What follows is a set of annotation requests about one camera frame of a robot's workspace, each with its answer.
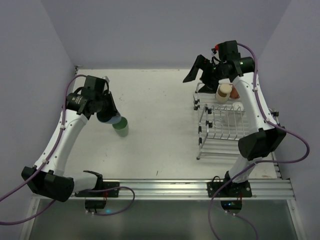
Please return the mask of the blue plastic cup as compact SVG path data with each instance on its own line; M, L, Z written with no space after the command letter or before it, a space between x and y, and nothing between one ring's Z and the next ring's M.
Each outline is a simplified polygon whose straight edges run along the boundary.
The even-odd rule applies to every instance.
M104 124L118 124L122 120L122 116L117 114L115 116L105 116L101 114L96 115L97 119Z

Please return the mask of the green plastic cup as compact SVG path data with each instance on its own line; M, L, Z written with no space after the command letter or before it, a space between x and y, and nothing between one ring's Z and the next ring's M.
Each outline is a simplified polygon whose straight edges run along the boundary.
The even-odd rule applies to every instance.
M129 134L128 120L123 116L118 123L112 124L112 127L116 134L122 138L126 137Z

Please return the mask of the white ceramic mug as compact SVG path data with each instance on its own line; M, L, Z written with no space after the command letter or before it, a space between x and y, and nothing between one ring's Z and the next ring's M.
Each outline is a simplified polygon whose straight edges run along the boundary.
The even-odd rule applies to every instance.
M238 112L243 112L245 110L241 102L234 102L232 104L232 107L234 111L238 111Z

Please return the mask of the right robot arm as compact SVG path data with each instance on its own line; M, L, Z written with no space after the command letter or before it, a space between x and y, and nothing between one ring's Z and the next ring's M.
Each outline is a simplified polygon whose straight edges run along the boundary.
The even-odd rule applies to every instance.
M238 140L239 157L224 179L213 180L209 184L209 196L237 197L241 193L251 197L249 175L265 158L280 145L287 135L286 129L279 126L262 93L258 78L258 61L255 54L242 57L238 48L244 47L236 40L225 41L212 48L218 59L207 59L198 55L190 72L183 79L184 83L196 79L202 70L200 81L212 92L220 92L219 81L228 79L239 94L248 120L249 134Z

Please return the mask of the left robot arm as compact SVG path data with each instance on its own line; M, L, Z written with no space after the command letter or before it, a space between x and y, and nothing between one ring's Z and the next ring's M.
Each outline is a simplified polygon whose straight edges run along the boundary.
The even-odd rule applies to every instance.
M45 150L32 167L24 167L22 178L37 195L66 202L74 193L103 188L100 173L84 170L65 176L65 167L81 130L91 116L105 124L120 118L107 77L85 76L84 85L66 95L60 119Z

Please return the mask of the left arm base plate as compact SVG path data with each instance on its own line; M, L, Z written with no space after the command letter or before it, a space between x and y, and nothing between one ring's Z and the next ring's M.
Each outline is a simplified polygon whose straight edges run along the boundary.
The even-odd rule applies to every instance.
M119 196L119 187L120 183L117 181L102 181L98 183L92 190L107 190L103 192L89 192L89 191L80 191L75 193L76 197L85 197L85 198L117 198Z

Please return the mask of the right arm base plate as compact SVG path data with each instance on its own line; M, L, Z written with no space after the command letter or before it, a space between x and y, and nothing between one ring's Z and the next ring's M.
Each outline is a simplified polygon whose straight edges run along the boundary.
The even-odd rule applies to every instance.
M253 196L251 185L248 180L241 183L229 183L226 187L216 193L226 182L227 178L220 179L215 176L212 180L206 183L208 197L215 196L216 198L251 198Z

